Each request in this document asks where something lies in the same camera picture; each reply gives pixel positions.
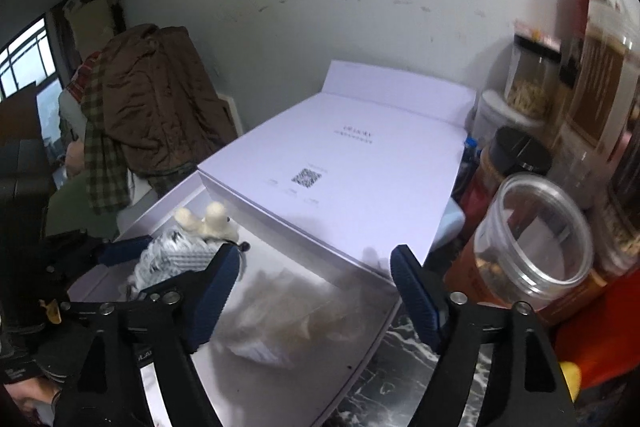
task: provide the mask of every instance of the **window pane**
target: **window pane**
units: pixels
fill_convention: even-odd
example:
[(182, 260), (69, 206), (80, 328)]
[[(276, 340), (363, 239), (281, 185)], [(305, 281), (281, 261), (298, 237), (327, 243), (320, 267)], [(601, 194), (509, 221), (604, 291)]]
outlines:
[(38, 93), (38, 113), (40, 115), (40, 126), (42, 127), (42, 138), (50, 138), (51, 142), (60, 139), (60, 115), (58, 113), (58, 97), (62, 92), (60, 81), (54, 80), (49, 86)]
[(40, 47), (40, 53), (42, 54), (42, 61), (44, 62), (44, 69), (47, 72), (47, 76), (56, 72), (56, 67), (53, 63), (53, 57), (51, 56), (51, 48), (49, 47), (49, 39), (44, 37), (38, 42)]
[(42, 82), (47, 75), (42, 68), (38, 47), (34, 46), (14, 62), (15, 80), (23, 88), (32, 82)]
[(4, 94), (7, 96), (11, 96), (14, 92), (17, 91), (15, 89), (14, 76), (11, 70), (6, 70), (1, 76), (2, 80), (2, 89), (4, 89)]
[(44, 28), (44, 19), (40, 19), (31, 28), (20, 35), (14, 42), (9, 44), (9, 53), (16, 51), (23, 42), (26, 42), (35, 32)]

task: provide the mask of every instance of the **white box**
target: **white box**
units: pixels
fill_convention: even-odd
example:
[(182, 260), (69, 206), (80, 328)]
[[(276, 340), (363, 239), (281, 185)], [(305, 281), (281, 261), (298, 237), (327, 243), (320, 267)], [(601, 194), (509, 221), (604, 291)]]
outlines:
[[(193, 355), (227, 427), (319, 426), (375, 352), (398, 308), (388, 257), (407, 243), (424, 261), (462, 156), (475, 92), (420, 75), (332, 63), (322, 93), (274, 117), (207, 159), (122, 238), (157, 235), (175, 209), (202, 215), (222, 201), (248, 240), (247, 270), (211, 341)], [(321, 174), (310, 187), (292, 178)], [(265, 277), (281, 270), (335, 295), (358, 288), (362, 334), (314, 339), (293, 369), (274, 369), (225, 348), (229, 317)], [(102, 300), (116, 283), (100, 280)], [(143, 377), (154, 419), (168, 418), (151, 367)]]

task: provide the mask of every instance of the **metal screw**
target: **metal screw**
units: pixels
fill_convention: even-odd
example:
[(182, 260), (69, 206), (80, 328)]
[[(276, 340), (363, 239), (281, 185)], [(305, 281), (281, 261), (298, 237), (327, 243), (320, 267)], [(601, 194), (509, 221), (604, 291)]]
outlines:
[(460, 306), (462, 306), (462, 304), (466, 304), (466, 302), (468, 301), (466, 295), (462, 292), (451, 292), (451, 295), (449, 295), (449, 299), (451, 299), (451, 302), (453, 302), (453, 304), (457, 304)]
[(178, 292), (167, 292), (162, 296), (162, 302), (164, 304), (175, 304), (180, 300), (180, 294)]
[(518, 301), (513, 305), (513, 308), (522, 315), (529, 315), (532, 311), (533, 308), (531, 307), (531, 305), (528, 302), (525, 301)]
[(110, 315), (116, 309), (112, 302), (104, 302), (100, 305), (98, 311), (100, 315)]

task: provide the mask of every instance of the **window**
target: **window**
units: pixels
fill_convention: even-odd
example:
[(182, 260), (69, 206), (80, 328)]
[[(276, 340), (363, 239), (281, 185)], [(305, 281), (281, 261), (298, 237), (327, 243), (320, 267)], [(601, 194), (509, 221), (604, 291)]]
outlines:
[(38, 113), (45, 143), (60, 139), (58, 96), (62, 84), (53, 63), (44, 17), (0, 51), (0, 100), (32, 82), (37, 86)]

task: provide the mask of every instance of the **light blue object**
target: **light blue object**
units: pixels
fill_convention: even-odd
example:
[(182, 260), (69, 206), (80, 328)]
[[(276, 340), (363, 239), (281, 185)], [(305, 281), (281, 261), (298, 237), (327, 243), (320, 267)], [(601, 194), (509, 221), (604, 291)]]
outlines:
[(438, 229), (436, 230), (436, 237), (433, 239), (433, 243), (431, 244), (431, 249), (429, 251), (434, 251), (436, 248), (446, 245), (460, 233), (464, 224), (465, 213), (462, 212), (462, 209), (454, 200), (449, 198), (447, 206), (444, 209), (444, 214), (442, 214), (440, 224), (438, 225)]

